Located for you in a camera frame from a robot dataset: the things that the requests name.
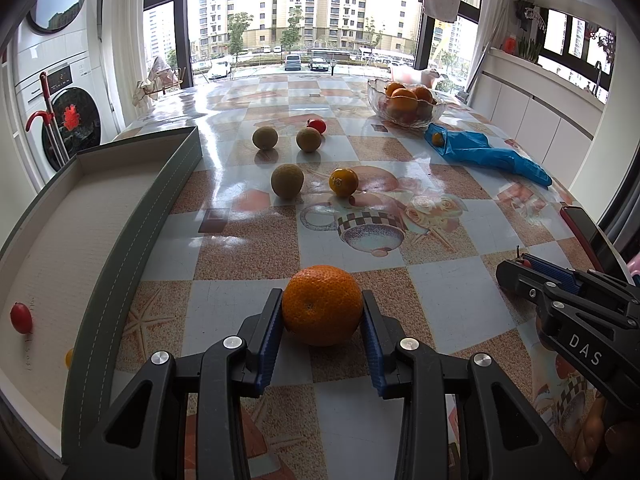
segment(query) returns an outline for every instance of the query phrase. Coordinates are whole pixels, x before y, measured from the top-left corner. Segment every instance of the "kiwi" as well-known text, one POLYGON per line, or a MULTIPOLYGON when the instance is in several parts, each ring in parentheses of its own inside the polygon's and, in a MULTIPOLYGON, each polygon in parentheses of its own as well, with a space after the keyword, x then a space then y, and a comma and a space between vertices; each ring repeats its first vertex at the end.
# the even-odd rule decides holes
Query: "kiwi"
POLYGON ((303 152, 312 153, 320 147, 322 136, 315 128, 302 128, 296 135, 296 142, 303 152))
POLYGON ((283 164, 271 173, 271 188, 273 192, 286 200, 290 200, 300 192, 304 181, 305 176, 302 170, 295 164, 283 164))
POLYGON ((270 150, 278 142, 278 133, 271 126, 261 126, 254 131, 253 141, 260 150, 270 150))

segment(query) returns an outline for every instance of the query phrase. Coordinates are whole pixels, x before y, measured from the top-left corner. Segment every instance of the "blue plastic bag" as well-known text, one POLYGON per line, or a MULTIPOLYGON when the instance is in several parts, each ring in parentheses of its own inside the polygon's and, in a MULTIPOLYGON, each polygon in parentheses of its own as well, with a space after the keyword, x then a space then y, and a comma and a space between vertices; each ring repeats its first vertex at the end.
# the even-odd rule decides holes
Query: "blue plastic bag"
POLYGON ((524 158, 514 150, 492 148, 485 134, 477 132, 450 132, 442 126, 431 123, 424 134, 425 140, 442 156, 454 160, 474 162, 480 166, 491 166, 509 173, 526 176, 540 186, 550 186, 551 177, 532 160, 524 158), (441 133, 444 146, 431 143, 431 136, 441 133))

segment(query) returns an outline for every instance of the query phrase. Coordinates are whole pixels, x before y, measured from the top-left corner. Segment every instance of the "smartphone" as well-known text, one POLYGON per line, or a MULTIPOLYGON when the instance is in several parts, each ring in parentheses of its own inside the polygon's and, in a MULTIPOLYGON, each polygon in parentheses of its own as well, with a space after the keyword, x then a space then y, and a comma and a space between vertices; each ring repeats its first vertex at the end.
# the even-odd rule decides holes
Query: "smartphone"
POLYGON ((569 226, 569 229, 578 238, 580 245, 587 253, 587 256, 593 264, 593 268, 604 274, 608 274, 614 278, 627 282, 626 274, 620 267, 620 261, 607 244, 604 236, 593 223, 586 211, 577 206, 564 206, 560 210, 560 216, 569 226))

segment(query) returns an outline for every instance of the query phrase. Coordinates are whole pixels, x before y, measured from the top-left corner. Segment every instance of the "glass bowl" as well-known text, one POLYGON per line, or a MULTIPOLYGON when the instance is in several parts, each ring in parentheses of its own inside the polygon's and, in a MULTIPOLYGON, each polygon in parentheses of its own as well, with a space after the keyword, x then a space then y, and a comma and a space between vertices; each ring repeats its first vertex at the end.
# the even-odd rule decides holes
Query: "glass bowl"
MULTIPOLYGON (((375 113, 385 121, 391 121, 406 128, 426 128, 433 121, 437 121, 446 103, 438 101, 433 93, 433 103, 423 100, 413 100, 408 97, 387 97, 385 86, 391 81, 385 79, 369 79, 367 82, 367 97, 375 113)), ((406 86, 407 89, 418 85, 406 86)))

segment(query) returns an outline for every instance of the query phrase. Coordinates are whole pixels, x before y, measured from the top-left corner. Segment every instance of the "dashed stitching line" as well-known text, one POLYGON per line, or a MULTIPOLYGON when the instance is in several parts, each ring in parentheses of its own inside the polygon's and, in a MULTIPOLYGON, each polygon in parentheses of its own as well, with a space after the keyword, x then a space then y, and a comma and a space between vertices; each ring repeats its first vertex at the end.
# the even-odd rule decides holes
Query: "dashed stitching line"
MULTIPOLYGON (((102 325, 102 320, 104 319, 104 314, 107 311, 107 305, 109 304, 109 300, 111 298, 111 294, 113 292, 113 288, 116 285, 116 282, 118 281, 118 277, 120 276, 120 271, 122 270, 122 267, 124 266, 125 262, 127 261, 127 257, 129 256, 129 251, 131 250, 131 248, 133 247, 133 244, 135 243, 136 239, 138 238, 138 235, 140 234, 140 231, 142 230, 143 225, 146 223, 146 219, 148 218, 149 214, 151 213, 151 211, 153 210, 153 208, 156 206, 156 203, 158 202, 158 199, 160 198, 160 196, 162 195, 162 193, 164 192, 164 190, 166 189, 166 186, 169 184, 169 182, 171 181, 171 179, 174 177, 175 173, 177 173, 178 169, 180 169, 182 163, 186 160, 186 158, 189 156, 189 154, 193 151, 193 149, 196 146, 192 146, 191 149, 184 155, 184 158, 180 161, 180 163, 178 164, 178 166, 175 168, 173 174, 171 177, 169 177, 169 179, 167 180, 167 182, 164 184, 164 187, 162 188, 162 191, 160 193, 158 193, 158 196, 156 196, 156 200, 154 200, 151 208, 149 208, 149 210, 146 213, 145 219, 143 220, 142 224, 140 224, 140 227, 138 228, 138 232, 136 233, 136 236, 133 238, 132 242, 129 245, 129 249, 127 249, 127 254, 125 254, 124 259, 122 260, 122 263, 120 264, 120 268, 118 269, 118 273, 116 274, 115 279, 113 280, 113 284, 111 285, 111 290, 109 291, 109 295, 107 297, 107 300, 104 302, 104 308, 102 310, 102 315, 100 316, 100 321, 98 322, 98 328, 95 331, 95 336, 94 336, 94 342, 91 346, 91 352, 89 353, 89 362, 87 364, 86 367, 86 373, 84 375, 84 385, 82 386, 82 397, 80 400, 80 415, 79 415, 79 419, 78 419, 78 446, 80 446, 80 442, 81 442, 81 430, 82 430, 82 407, 84 406, 84 394, 86 392, 86 382, 87 379, 89 377, 89 369, 91 367, 91 360, 92 357, 94 355, 94 349, 95 349, 95 342, 98 339, 98 333, 100 332, 100 326, 102 325)), ((178 186, 176 187, 176 191, 178 191, 179 187, 184 184, 184 182, 187 180, 187 178, 191 176, 191 173, 187 173, 184 178, 180 181, 180 184, 178 184, 178 186)), ((153 230, 151 231, 151 236, 149 237, 149 240, 146 242, 145 245, 145 249, 142 251, 142 256, 140 256, 140 259, 138 261, 138 264, 136 265, 136 270, 133 272, 133 275, 131 277, 131 281, 129 282, 129 287, 127 288, 127 292, 124 295, 124 298, 127 297, 127 294, 129 293, 129 290, 131 288, 131 284, 133 283, 133 279, 136 275, 136 271, 138 270, 138 267, 140 266, 140 262, 142 261, 142 257, 145 254, 146 248, 149 245, 149 242, 151 241, 151 238, 153 237, 153 234, 156 232, 156 228, 158 227, 158 224, 160 223, 160 219, 162 218, 162 216, 164 216, 164 213, 166 212, 166 210, 169 209, 169 205, 167 205, 166 208, 164 208, 164 211, 162 212, 162 214, 160 215, 160 218, 158 219, 158 222, 156 222, 156 226, 153 228, 153 230)), ((120 318, 120 316, 122 315, 122 311, 124 310, 124 300, 122 301, 122 307, 120 308, 120 313, 118 314, 118 318, 120 318)), ((115 339, 115 332, 113 333, 113 335, 111 336, 111 344, 109 346, 109 352, 107 354, 107 359, 106 361, 108 362, 110 357, 111 357, 111 351, 113 350, 113 340, 115 339)), ((106 380, 106 375, 107 375, 107 369, 106 366, 104 368, 104 375, 102 377, 102 386, 100 388, 100 400, 102 399, 102 393, 104 391, 104 381, 106 380)))

